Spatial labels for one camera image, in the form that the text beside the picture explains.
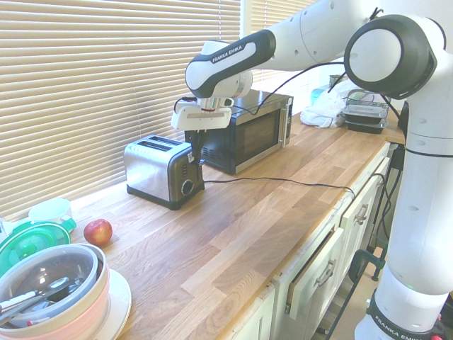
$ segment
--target green lid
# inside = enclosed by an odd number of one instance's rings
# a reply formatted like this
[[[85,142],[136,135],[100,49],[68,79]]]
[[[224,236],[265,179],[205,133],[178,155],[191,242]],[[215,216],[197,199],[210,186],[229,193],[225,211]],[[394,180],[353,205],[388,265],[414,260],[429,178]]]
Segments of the green lid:
[[[50,247],[70,244],[69,228],[64,225],[67,222],[61,225],[54,222],[27,222],[14,228],[11,235],[0,243],[0,277],[30,255]]]

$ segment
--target white cabinet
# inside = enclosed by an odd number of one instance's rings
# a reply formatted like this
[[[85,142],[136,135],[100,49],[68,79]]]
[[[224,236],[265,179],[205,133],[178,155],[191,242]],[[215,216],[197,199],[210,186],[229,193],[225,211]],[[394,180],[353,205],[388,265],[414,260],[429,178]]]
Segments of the white cabinet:
[[[269,285],[222,340],[269,340],[274,299],[275,287]]]
[[[342,249],[343,230],[332,230],[311,260],[290,283],[287,297],[289,318],[284,318],[284,330],[279,339],[311,338],[311,330],[314,332],[317,328],[318,318],[328,307],[325,302],[335,290]],[[317,306],[312,305],[314,296],[317,296],[320,302]]]
[[[365,233],[379,185],[389,166],[383,147],[351,185],[306,244],[274,277],[271,340],[310,340],[340,287]]]

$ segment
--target glass bowl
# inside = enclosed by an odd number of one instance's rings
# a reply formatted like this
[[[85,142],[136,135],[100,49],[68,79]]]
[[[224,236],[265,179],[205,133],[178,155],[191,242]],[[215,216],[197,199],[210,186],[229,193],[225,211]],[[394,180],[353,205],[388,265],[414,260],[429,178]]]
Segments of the glass bowl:
[[[98,257],[93,250],[78,244],[54,246],[22,260],[0,278],[0,301],[32,290],[44,290],[52,282],[67,277],[80,286],[62,300],[41,310],[26,311],[10,323],[24,328],[45,322],[78,302],[94,286]]]

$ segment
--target plastic bag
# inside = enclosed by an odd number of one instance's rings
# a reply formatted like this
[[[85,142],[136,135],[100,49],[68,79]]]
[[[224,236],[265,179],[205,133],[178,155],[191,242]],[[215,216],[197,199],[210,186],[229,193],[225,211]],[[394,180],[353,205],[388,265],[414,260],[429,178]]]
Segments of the plastic bag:
[[[346,106],[346,98],[349,91],[360,89],[351,80],[338,83],[329,93],[328,89],[319,96],[318,100],[306,107],[300,114],[300,120],[307,125],[314,125],[318,128],[336,128],[345,122],[340,116]]]

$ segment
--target toaster slot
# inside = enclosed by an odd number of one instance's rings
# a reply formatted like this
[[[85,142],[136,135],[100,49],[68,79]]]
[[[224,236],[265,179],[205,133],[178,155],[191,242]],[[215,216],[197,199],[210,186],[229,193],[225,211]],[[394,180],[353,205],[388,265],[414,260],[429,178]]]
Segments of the toaster slot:
[[[166,143],[166,144],[170,144],[170,145],[181,145],[182,144],[182,142],[179,142],[178,140],[170,140],[168,138],[159,137],[159,136],[152,136],[152,137],[150,137],[150,140],[156,140],[157,142]]]
[[[138,145],[142,145],[144,147],[151,147],[152,149],[161,150],[161,151],[164,151],[164,152],[167,152],[168,150],[173,149],[172,147],[167,147],[166,145],[161,145],[161,144],[157,144],[157,143],[147,142],[146,140],[144,140],[143,142],[138,143]]]

